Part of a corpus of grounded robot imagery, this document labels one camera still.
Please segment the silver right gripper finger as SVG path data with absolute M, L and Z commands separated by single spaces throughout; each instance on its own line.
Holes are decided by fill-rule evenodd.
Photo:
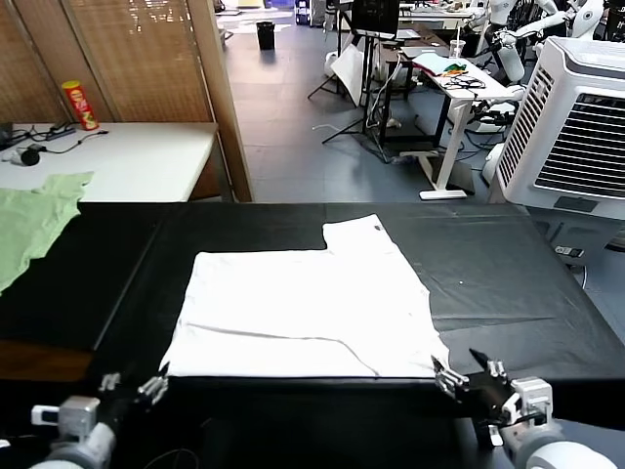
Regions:
M 502 361 L 491 359 L 486 353 L 470 348 L 470 354 L 482 371 L 470 375 L 470 384 L 477 388 L 507 385 L 507 371 Z
M 438 358 L 431 356 L 435 381 L 442 392 L 454 400 L 469 389 L 470 378 L 446 366 Z

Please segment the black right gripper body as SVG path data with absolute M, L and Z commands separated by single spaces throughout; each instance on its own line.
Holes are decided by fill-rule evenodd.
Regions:
M 515 393 L 507 379 L 489 374 L 471 374 L 458 391 L 458 401 L 469 415 L 480 422 L 509 423 L 511 412 L 504 404 Z

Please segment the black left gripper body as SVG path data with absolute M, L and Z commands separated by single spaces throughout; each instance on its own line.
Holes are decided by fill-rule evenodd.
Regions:
M 98 422 L 109 428 L 120 428 L 129 418 L 146 409 L 146 398 L 139 386 L 119 386 L 102 394 Z

